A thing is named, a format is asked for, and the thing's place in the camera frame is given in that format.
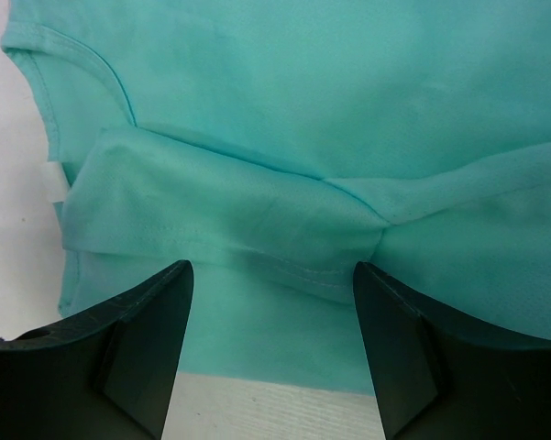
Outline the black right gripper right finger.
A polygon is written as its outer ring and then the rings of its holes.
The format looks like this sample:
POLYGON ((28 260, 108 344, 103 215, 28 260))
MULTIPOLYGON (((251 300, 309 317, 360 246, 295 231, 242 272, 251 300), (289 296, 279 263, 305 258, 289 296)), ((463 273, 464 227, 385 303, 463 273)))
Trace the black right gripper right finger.
POLYGON ((360 262, 353 292, 389 439, 551 439, 551 340, 415 291, 360 262))

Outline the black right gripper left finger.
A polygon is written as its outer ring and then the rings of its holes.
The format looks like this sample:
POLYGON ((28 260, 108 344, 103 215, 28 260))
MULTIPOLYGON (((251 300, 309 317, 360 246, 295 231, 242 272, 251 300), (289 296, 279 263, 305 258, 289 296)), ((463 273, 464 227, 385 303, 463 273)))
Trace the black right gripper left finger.
POLYGON ((0 338, 0 439, 159 439, 193 298, 181 260, 80 313, 0 338))

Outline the teal t-shirt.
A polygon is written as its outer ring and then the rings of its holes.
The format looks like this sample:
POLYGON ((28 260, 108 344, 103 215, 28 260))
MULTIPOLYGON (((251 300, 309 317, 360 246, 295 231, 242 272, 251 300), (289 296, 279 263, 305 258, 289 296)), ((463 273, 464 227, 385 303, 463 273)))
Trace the teal t-shirt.
POLYGON ((372 393, 360 261, 551 339, 551 1, 14 1, 59 310, 179 259, 183 371, 372 393))

